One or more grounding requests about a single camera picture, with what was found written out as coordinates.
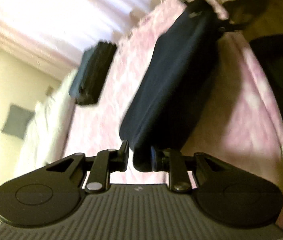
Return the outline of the stack of folded clothes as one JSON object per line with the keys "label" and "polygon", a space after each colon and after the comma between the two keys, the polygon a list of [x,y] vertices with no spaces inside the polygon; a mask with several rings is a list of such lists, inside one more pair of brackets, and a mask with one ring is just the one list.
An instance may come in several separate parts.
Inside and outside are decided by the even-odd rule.
{"label": "stack of folded clothes", "polygon": [[85,50],[78,72],[69,89],[69,96],[77,105],[98,103],[117,45],[100,41]]}

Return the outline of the grey pillow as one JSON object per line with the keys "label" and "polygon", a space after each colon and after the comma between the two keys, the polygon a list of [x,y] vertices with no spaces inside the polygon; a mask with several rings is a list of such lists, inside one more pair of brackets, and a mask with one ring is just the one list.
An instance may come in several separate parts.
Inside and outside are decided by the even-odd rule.
{"label": "grey pillow", "polygon": [[34,111],[11,104],[1,132],[23,140],[28,124],[34,114]]}

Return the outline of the dark navy trousers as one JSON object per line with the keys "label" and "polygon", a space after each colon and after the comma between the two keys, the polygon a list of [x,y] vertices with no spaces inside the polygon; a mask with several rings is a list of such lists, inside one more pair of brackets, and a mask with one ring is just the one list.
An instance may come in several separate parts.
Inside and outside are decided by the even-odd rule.
{"label": "dark navy trousers", "polygon": [[133,165],[152,170],[152,150],[181,150],[208,100],[218,68],[218,18],[208,4],[187,11],[161,35],[120,126]]}

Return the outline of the grey striped duvet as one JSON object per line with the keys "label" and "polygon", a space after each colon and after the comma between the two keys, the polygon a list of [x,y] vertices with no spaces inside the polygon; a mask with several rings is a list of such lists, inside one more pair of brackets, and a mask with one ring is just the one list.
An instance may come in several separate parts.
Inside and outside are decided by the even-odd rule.
{"label": "grey striped duvet", "polygon": [[14,178],[62,158],[75,109],[69,89],[77,72],[71,71],[52,95],[43,103],[37,103],[24,136]]}

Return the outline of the pink rose blanket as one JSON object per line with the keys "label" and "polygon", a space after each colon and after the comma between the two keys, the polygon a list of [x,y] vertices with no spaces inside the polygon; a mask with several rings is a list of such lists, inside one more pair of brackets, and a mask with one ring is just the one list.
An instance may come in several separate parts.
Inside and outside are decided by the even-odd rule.
{"label": "pink rose blanket", "polygon": [[[120,143],[120,123],[155,43],[183,10],[178,0],[166,0],[119,40],[99,103],[74,110],[64,156],[94,156]],[[283,123],[266,75],[241,32],[224,34],[218,48],[212,94],[182,153],[211,154],[273,182],[283,193]],[[283,208],[276,224],[283,228]]]}

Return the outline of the white lace curtain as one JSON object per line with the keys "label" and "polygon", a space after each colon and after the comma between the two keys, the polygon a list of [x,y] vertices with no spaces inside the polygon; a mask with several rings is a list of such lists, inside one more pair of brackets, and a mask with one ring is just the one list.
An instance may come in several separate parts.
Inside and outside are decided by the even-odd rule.
{"label": "white lace curtain", "polygon": [[164,0],[0,0],[0,48],[62,80],[99,40],[117,42]]}

